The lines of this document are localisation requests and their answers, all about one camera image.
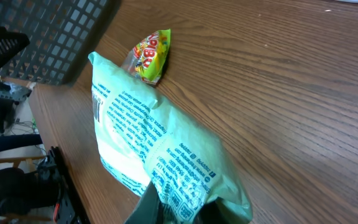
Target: plastic packet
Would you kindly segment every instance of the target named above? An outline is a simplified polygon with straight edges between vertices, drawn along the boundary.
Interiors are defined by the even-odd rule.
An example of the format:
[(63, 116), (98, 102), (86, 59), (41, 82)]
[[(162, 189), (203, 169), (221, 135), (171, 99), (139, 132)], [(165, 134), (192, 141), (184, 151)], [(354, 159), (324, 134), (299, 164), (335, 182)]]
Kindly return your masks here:
[(139, 196), (152, 181), (164, 223), (193, 223), (210, 202), (230, 224), (252, 219), (248, 196), (217, 135), (96, 52), (89, 60), (98, 149), (118, 181)]
[(121, 68), (143, 82), (156, 85), (162, 76), (171, 42), (171, 30), (158, 30), (137, 44)]

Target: basket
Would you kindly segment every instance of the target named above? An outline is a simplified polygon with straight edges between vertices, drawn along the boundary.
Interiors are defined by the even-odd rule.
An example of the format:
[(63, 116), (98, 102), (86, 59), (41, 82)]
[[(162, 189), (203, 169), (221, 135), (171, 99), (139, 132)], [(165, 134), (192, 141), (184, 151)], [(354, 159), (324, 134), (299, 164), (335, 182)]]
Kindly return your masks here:
[(0, 26), (30, 40), (0, 75), (50, 85), (71, 81), (118, 5), (114, 0), (0, 0)]

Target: barcode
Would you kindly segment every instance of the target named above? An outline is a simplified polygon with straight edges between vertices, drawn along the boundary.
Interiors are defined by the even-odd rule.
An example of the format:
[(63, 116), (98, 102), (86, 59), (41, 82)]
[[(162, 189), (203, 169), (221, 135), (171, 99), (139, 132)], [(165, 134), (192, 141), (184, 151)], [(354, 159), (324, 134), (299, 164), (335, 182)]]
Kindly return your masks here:
[(93, 100), (93, 116), (100, 123), (100, 106), (103, 105), (103, 101), (98, 95), (94, 93), (92, 93), (92, 100)]

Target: wooden chair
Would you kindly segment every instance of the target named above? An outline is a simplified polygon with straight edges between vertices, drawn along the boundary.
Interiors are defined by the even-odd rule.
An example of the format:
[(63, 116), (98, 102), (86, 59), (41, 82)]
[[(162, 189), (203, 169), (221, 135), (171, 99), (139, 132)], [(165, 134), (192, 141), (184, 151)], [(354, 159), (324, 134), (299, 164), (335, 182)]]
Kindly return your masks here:
[[(6, 158), (6, 159), (0, 159), (1, 163), (13, 163), (13, 167), (18, 168), (19, 164), (22, 161), (26, 161), (27, 165), (29, 166), (30, 172), (35, 171), (35, 165), (33, 163), (34, 160), (43, 159), (45, 156), (34, 156), (34, 157), (15, 157), (15, 158)], [(4, 215), (6, 217), (3, 220), (0, 220), (0, 223), (9, 223), (9, 221), (13, 219), (19, 219), (19, 220), (27, 220), (27, 221), (40, 221), (40, 222), (50, 222), (52, 221), (49, 217), (41, 217), (37, 215), (16, 215), (16, 214), (6, 214)]]

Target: wooden table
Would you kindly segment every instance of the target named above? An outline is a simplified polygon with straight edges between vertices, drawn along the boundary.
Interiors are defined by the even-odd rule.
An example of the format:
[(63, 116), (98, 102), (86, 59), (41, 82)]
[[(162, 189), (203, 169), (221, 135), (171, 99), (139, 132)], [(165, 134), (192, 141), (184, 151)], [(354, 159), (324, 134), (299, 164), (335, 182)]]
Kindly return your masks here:
[[(358, 5), (123, 0), (96, 51), (120, 65), (168, 28), (158, 89), (222, 137), (254, 223), (358, 223)], [(91, 221), (122, 223), (139, 198), (100, 163), (91, 77), (88, 63), (74, 86), (37, 85), (30, 105)]]

